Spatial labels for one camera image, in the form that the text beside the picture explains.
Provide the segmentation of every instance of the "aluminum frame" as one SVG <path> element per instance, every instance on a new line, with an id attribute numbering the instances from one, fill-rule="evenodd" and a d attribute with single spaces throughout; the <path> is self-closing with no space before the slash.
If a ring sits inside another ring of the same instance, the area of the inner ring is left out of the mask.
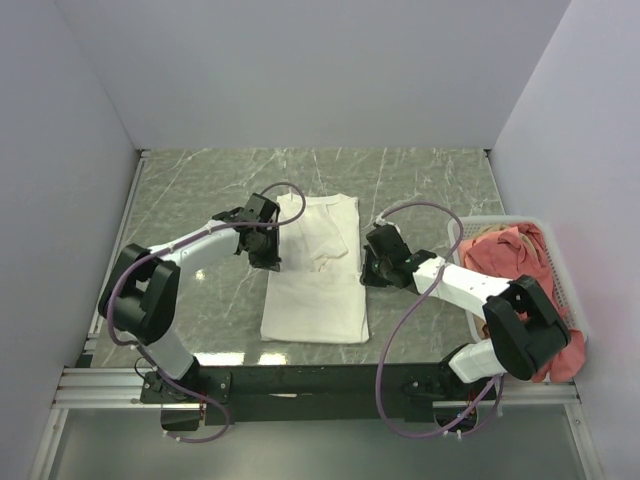
<path id="1" fill-rule="evenodd" d="M 149 151 L 141 152 L 102 288 L 106 285 L 109 272 L 120 249 L 131 206 L 149 154 Z M 87 334 L 84 353 L 93 354 L 95 351 L 101 326 L 102 318 L 96 311 Z M 140 368 L 139 371 L 146 373 L 149 369 Z M 512 378 L 505 379 L 505 382 L 502 405 L 564 405 L 585 477 L 587 480 L 605 478 L 575 384 L 533 384 Z M 49 478 L 67 416 L 72 409 L 194 409 L 194 404 L 142 404 L 139 401 L 142 387 L 143 380 L 132 368 L 65 368 L 29 478 L 31 480 Z M 492 401 L 485 401 L 480 405 L 492 403 Z M 433 406 L 465 407 L 466 403 L 443 401 L 434 402 Z"/>

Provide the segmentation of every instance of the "white enclosure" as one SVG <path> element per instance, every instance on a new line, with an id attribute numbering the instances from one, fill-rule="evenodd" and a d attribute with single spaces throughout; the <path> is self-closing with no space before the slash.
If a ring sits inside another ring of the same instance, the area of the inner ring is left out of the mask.
<path id="1" fill-rule="evenodd" d="M 139 148 L 490 148 L 568 0 L 57 0 Z"/>
<path id="2" fill-rule="evenodd" d="M 587 315 L 576 381 L 605 471 L 637 478 L 638 18 L 634 0 L 2 2 L 6 478 L 82 349 L 135 148 L 267 146 L 492 148 L 508 213 L 553 227 Z"/>

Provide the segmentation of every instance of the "wire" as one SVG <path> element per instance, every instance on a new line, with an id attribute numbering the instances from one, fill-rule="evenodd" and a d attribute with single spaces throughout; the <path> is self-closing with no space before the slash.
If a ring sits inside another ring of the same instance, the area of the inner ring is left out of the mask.
<path id="1" fill-rule="evenodd" d="M 211 397 L 208 397 L 206 395 L 202 395 L 200 393 L 194 392 L 192 390 L 189 390 L 188 388 L 183 387 L 182 385 L 178 384 L 174 379 L 172 379 L 165 371 L 163 371 L 156 362 L 153 361 L 153 359 L 147 354 L 147 352 L 144 350 L 144 348 L 142 348 L 142 345 L 140 345 L 140 343 L 137 340 L 122 340 L 120 338 L 118 338 L 118 335 L 116 334 L 116 330 L 115 330 L 115 322 L 114 322 L 114 311 L 115 311 L 115 300 L 116 298 L 118 298 L 118 296 L 120 296 L 120 294 L 122 293 L 122 289 L 124 288 L 124 284 L 126 283 L 127 279 L 129 278 L 129 275 L 131 275 L 134 271 L 136 271 L 138 268 L 140 268 L 140 266 L 144 265 L 147 262 L 150 262 L 151 260 L 158 258 L 158 257 L 162 257 L 163 255 L 166 255 L 167 253 L 170 253 L 172 250 L 175 249 L 179 249 L 182 247 L 186 247 L 188 245 L 191 245 L 192 243 L 200 240 L 201 238 L 206 237 L 207 235 L 211 235 L 215 232 L 219 232 L 221 230 L 225 230 L 227 228 L 236 228 L 236 227 L 264 227 L 264 228 L 272 228 L 272 227 L 282 227 L 284 225 L 289 225 L 290 223 L 295 222 L 296 220 L 298 220 L 302 214 L 304 213 L 305 209 L 307 208 L 307 200 L 304 196 L 304 193 L 302 193 L 302 190 L 300 190 L 300 188 L 298 188 L 296 185 L 294 185 L 293 183 L 289 183 L 289 182 L 277 182 L 277 183 L 273 183 L 271 185 L 269 185 L 267 188 L 265 188 L 262 192 L 261 195 L 264 195 L 266 192 L 268 192 L 269 190 L 278 187 L 278 186 L 287 186 L 292 188 L 293 190 L 296 191 L 296 193 L 300 196 L 300 200 L 302 202 L 302 205 L 300 206 L 300 210 L 298 211 L 298 213 L 296 213 L 293 217 L 287 219 L 287 220 L 283 220 L 282 222 L 237 222 L 237 223 L 225 223 L 225 224 L 221 224 L 221 225 L 216 225 L 215 227 L 211 228 L 210 230 L 202 230 L 198 233 L 195 233 L 179 242 L 174 243 L 172 246 L 167 247 L 167 248 L 163 248 L 162 250 L 158 250 L 157 252 L 153 252 L 145 257 L 140 258 L 139 260 L 136 260 L 135 262 L 133 262 L 129 268 L 127 268 L 124 273 L 120 276 L 120 278 L 118 279 L 118 281 L 116 282 L 116 284 L 113 287 L 113 290 L 111 292 L 111 296 L 109 297 L 109 301 L 107 302 L 107 315 L 106 315 L 106 320 L 107 320 L 107 332 L 109 333 L 109 337 L 111 338 L 111 341 L 113 343 L 115 343 L 118 346 L 126 346 L 126 345 L 132 345 L 133 347 L 137 348 L 138 351 L 140 352 L 140 355 L 142 355 L 142 357 L 149 362 L 149 364 L 151 365 L 152 368 L 157 369 L 158 374 L 163 378 L 163 380 L 169 384 L 171 387 L 175 388 L 176 390 L 178 390 L 179 392 L 184 393 L 185 395 L 189 395 L 193 398 L 196 398 L 202 402 L 206 402 L 210 405 L 213 405 L 214 407 L 216 407 L 218 410 L 220 410 L 222 412 L 222 414 L 224 415 L 225 418 L 225 424 L 222 426 L 222 428 L 216 432 L 213 435 L 210 435 L 208 437 L 204 437 L 204 438 L 184 438 L 184 437 L 180 437 L 174 433 L 171 432 L 167 432 L 167 435 L 170 436 L 171 438 L 176 439 L 177 441 L 180 442 L 184 442 L 184 443 L 206 443 L 206 442 L 210 442 L 212 440 L 215 440 L 217 438 L 220 438 L 222 435 L 225 434 L 225 432 L 229 429 L 229 426 L 231 425 L 231 414 L 229 413 L 229 410 L 227 408 L 225 408 L 220 402 L 217 402 L 216 400 L 214 400 Z"/>
<path id="2" fill-rule="evenodd" d="M 422 302 L 424 302 L 429 297 L 429 295 L 431 295 L 431 293 L 436 289 L 438 284 L 442 281 L 442 277 L 444 276 L 444 270 L 447 267 L 447 262 L 449 261 L 449 259 L 453 255 L 453 253 L 460 246 L 460 243 L 462 242 L 462 238 L 463 238 L 463 235 L 464 235 L 464 225 L 462 224 L 462 221 L 460 220 L 460 218 L 454 212 L 449 210 L 448 208 L 443 207 L 442 205 L 439 205 L 439 204 L 433 203 L 433 202 L 418 201 L 418 202 L 405 203 L 405 204 L 402 204 L 402 205 L 400 205 L 398 207 L 394 207 L 394 208 L 391 208 L 389 210 L 385 210 L 380 215 L 380 217 L 384 219 L 384 218 L 388 217 L 389 215 L 391 215 L 391 214 L 393 214 L 395 212 L 398 212 L 398 211 L 403 210 L 403 209 L 408 208 L 408 207 L 414 207 L 414 206 L 432 207 L 432 208 L 436 208 L 436 209 L 438 209 L 440 211 L 443 211 L 443 212 L 449 214 L 449 216 L 451 218 L 453 218 L 453 220 L 458 224 L 459 233 L 458 233 L 458 237 L 456 238 L 456 241 L 453 243 L 451 248 L 445 254 L 445 256 L 444 256 L 444 260 L 445 261 L 442 263 L 442 265 L 438 269 L 438 273 L 436 274 L 436 278 L 435 278 L 434 282 L 404 312 L 404 314 L 402 315 L 402 318 L 396 324 L 396 326 L 394 327 L 393 331 L 391 332 L 391 335 L 389 335 L 389 338 L 387 339 L 384 347 L 382 348 L 382 353 L 380 354 L 380 360 L 378 362 L 378 368 L 376 370 L 375 397 L 376 397 L 376 407 L 378 409 L 378 414 L 380 415 L 380 418 L 387 425 L 387 427 L 389 427 L 390 430 L 392 430 L 395 434 L 397 434 L 397 435 L 399 435 L 401 437 L 414 438 L 414 439 L 424 439 L 424 438 L 433 438 L 433 437 L 436 437 L 436 436 L 439 436 L 439 435 L 442 435 L 442 434 L 446 434 L 451 428 L 455 427 L 460 422 L 462 422 L 465 419 L 465 417 L 478 406 L 480 401 L 487 395 L 487 393 L 489 393 L 489 391 L 491 390 L 491 387 L 493 387 L 496 384 L 496 382 L 498 382 L 500 377 L 499 376 L 495 376 L 495 377 L 491 378 L 487 382 L 485 387 L 482 389 L 482 391 L 478 394 L 478 396 L 471 403 L 469 403 L 467 408 L 460 415 L 458 415 L 454 420 L 452 420 L 451 422 L 449 422 L 448 424 L 442 426 L 441 428 L 439 428 L 437 430 L 432 430 L 432 431 L 428 431 L 428 432 L 412 432 L 412 431 L 408 431 L 408 430 L 402 430 L 401 428 L 396 426 L 391 421 L 391 419 L 387 416 L 386 412 L 384 411 L 384 405 L 382 404 L 382 371 L 384 369 L 384 363 L 387 360 L 387 356 L 389 355 L 389 350 L 391 349 L 391 344 L 393 343 L 393 339 L 397 335 L 397 333 L 400 330 L 400 328 L 402 328 L 404 323 L 407 321 L 407 319 L 413 314 L 413 312 L 415 312 L 417 310 L 417 308 L 422 304 Z M 496 402 L 494 404 L 494 408 L 496 410 L 498 408 L 498 403 L 499 403 L 499 399 L 498 399 L 498 397 L 496 397 Z M 484 426 L 486 421 L 487 421 L 487 419 L 485 419 L 483 421 L 481 426 Z M 471 432 L 475 431 L 476 428 L 474 428 L 473 430 L 470 430 L 468 433 L 471 433 Z"/>
<path id="3" fill-rule="evenodd" d="M 504 393 L 504 377 L 502 375 L 500 375 L 500 387 L 498 388 L 498 394 L 496 395 L 496 399 L 493 402 L 493 406 L 491 407 L 491 410 L 489 411 L 487 416 L 484 417 L 484 419 L 482 420 L 482 422 L 480 422 L 479 425 L 476 425 L 475 427 L 473 427 L 468 432 L 463 432 L 462 433 L 463 437 L 466 437 L 468 435 L 473 435 L 474 433 L 479 432 L 480 430 L 482 430 L 484 427 L 487 426 L 489 421 L 491 419 L 493 419 L 493 417 L 495 417 L 496 413 L 498 412 L 498 406 L 500 405 L 500 402 L 502 401 L 503 393 Z"/>
<path id="4" fill-rule="evenodd" d="M 133 369 L 136 372 L 136 375 L 138 375 L 141 379 L 144 380 L 144 375 L 142 375 L 139 371 L 138 371 L 138 362 L 140 360 L 144 360 L 144 357 L 138 357 L 138 359 L 136 360 L 136 362 L 133 364 Z"/>

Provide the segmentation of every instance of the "white plastic basket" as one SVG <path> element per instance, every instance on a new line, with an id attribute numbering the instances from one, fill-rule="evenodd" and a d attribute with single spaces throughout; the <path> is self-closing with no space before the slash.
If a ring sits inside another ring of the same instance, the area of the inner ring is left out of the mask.
<path id="1" fill-rule="evenodd" d="M 461 217 L 462 225 L 464 225 L 464 239 L 469 239 L 477 236 L 477 234 L 484 228 L 499 223 L 514 224 L 521 222 L 531 222 L 536 225 L 540 231 L 544 234 L 544 239 L 547 244 L 547 256 L 549 257 L 549 263 L 551 264 L 551 270 L 553 272 L 553 282 L 555 285 L 555 296 L 558 305 L 561 307 L 568 307 L 569 311 L 564 318 L 567 327 L 580 330 L 587 340 L 587 324 L 585 316 L 578 302 L 571 278 L 562 263 L 560 257 L 560 250 L 558 244 L 551 233 L 551 229 L 548 228 L 543 222 L 533 217 L 521 217 L 517 215 L 482 215 L 477 217 Z M 459 228 L 458 224 L 451 220 L 447 225 L 447 232 L 449 234 L 449 244 L 453 245 L 455 242 Z M 453 254 L 453 261 L 460 265 L 460 256 L 458 252 Z M 471 336 L 476 342 L 481 340 L 476 330 L 476 325 L 473 320 L 473 315 L 470 312 L 467 313 L 467 321 L 469 322 L 469 328 L 471 329 Z"/>

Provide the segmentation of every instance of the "marble table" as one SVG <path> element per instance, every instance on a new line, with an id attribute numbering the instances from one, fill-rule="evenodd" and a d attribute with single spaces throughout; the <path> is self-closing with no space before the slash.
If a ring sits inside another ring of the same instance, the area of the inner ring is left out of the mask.
<path id="1" fill-rule="evenodd" d="M 460 216 L 504 213 L 488 160 L 479 149 L 153 150 L 143 161 L 121 246 L 167 242 L 283 179 L 308 196 L 358 197 L 362 239 L 380 211 L 411 200 L 438 202 Z M 446 214 L 414 207 L 394 217 L 410 248 L 447 250 Z M 266 287 L 267 272 L 250 268 L 246 256 L 204 268 L 191 280 L 181 293 L 174 322 L 203 365 L 375 363 L 414 300 L 408 291 L 369 288 L 371 338 L 363 345 L 263 342 Z M 397 335 L 389 361 L 436 362 L 469 341 L 463 311 L 428 299 Z M 92 367 L 131 367 L 137 356 L 112 345 L 102 328 Z"/>

